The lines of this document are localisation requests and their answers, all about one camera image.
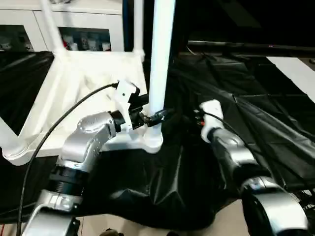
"shelf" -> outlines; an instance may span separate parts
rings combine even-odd
[[[1,0],[0,10],[41,11],[39,0]],[[53,11],[122,15],[123,0],[72,0],[67,4],[52,4]]]

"white pole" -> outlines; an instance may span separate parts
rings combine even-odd
[[[143,0],[135,0],[133,5],[133,52],[144,60],[143,51]]]
[[[54,52],[65,52],[58,27],[55,25],[49,0],[40,0],[46,27],[53,42]]]
[[[28,144],[20,139],[12,129],[0,118],[0,147],[3,156],[15,156],[26,150]]]
[[[164,108],[167,70],[173,31],[176,0],[155,0],[149,115]],[[148,129],[146,137],[161,136],[161,124]]]

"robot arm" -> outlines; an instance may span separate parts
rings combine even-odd
[[[148,96],[138,96],[139,89],[121,81],[117,93],[128,97],[118,111],[102,112],[84,117],[76,130],[66,139],[49,182],[42,190],[23,236],[49,235],[75,236],[79,221],[74,218],[83,199],[89,175],[102,146],[122,129],[128,132],[144,124],[151,127],[164,121],[168,112],[159,111],[151,117],[142,114],[142,106],[148,103]]]
[[[222,118],[218,101],[202,109]],[[243,202],[244,217],[251,236],[308,235],[306,215],[298,202],[271,178],[236,134],[205,115],[202,138],[211,143],[224,175],[234,182]]]

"black table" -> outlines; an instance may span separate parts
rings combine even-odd
[[[0,54],[0,116],[19,133],[53,61],[49,52]],[[148,62],[144,63],[149,81]],[[195,230],[234,200],[210,146],[200,138],[193,110],[221,102],[224,119],[255,150],[278,184],[296,191],[315,187],[315,104],[266,58],[182,56],[170,65],[165,106],[176,115],[162,127],[157,154],[143,150],[102,153],[80,215],[111,213],[151,227]],[[56,157],[37,158],[26,190],[27,219]],[[26,165],[0,158],[0,222],[16,221]]]

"white cabinet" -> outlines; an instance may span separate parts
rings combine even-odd
[[[8,48],[12,51],[47,50],[33,11],[0,10],[0,50]]]
[[[123,0],[73,0],[51,8],[68,49],[124,51]],[[28,45],[34,51],[53,50],[39,0],[0,0],[0,45],[7,41],[14,51],[26,51]]]
[[[43,13],[41,11],[35,11],[34,13],[48,50],[51,51],[53,46]],[[71,40],[79,46],[79,49],[82,49],[82,37],[86,37],[91,41],[89,43],[97,44],[97,49],[94,51],[101,51],[104,43],[110,43],[112,51],[124,51],[122,15],[53,12],[53,17],[55,24],[61,31],[61,35],[72,37]]]

